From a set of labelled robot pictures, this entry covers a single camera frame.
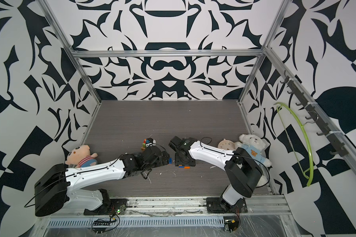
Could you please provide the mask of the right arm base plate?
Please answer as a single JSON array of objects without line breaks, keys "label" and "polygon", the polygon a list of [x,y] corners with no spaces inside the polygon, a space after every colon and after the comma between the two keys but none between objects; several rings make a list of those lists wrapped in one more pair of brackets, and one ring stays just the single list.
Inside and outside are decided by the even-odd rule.
[{"label": "right arm base plate", "polygon": [[248,213],[245,199],[241,198],[236,204],[230,205],[221,197],[206,199],[206,207],[209,213]]}]

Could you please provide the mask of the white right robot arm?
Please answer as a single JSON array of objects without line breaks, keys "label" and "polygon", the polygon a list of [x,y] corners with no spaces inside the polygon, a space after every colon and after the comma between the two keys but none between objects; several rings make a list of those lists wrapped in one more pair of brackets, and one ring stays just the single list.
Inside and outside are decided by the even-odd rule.
[{"label": "white right robot arm", "polygon": [[243,148],[223,150],[194,138],[180,139],[177,136],[170,141],[169,147],[175,151],[176,166],[194,167],[196,161],[203,161],[225,171],[230,184],[221,199],[228,205],[250,198],[263,179],[263,170]]}]

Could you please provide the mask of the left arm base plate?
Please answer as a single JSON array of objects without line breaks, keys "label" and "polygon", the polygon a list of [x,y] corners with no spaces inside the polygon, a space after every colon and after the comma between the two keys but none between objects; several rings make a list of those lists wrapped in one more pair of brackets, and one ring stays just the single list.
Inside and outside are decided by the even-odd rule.
[{"label": "left arm base plate", "polygon": [[105,201],[99,208],[91,211],[88,209],[84,210],[85,216],[94,216],[94,215],[114,215],[114,214],[123,214],[127,206],[126,198],[115,198]]}]

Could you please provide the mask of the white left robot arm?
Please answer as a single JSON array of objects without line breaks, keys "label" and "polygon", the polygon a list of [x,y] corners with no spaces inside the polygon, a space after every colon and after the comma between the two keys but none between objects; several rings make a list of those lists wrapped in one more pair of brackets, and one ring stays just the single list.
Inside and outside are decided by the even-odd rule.
[{"label": "white left robot arm", "polygon": [[119,158],[90,167],[68,168],[54,165],[35,184],[35,215],[44,217],[63,208],[84,208],[91,215],[110,210],[110,198],[104,189],[85,188],[109,180],[141,175],[147,179],[153,168],[169,164],[170,155],[157,146],[149,146],[141,153],[124,154]]}]

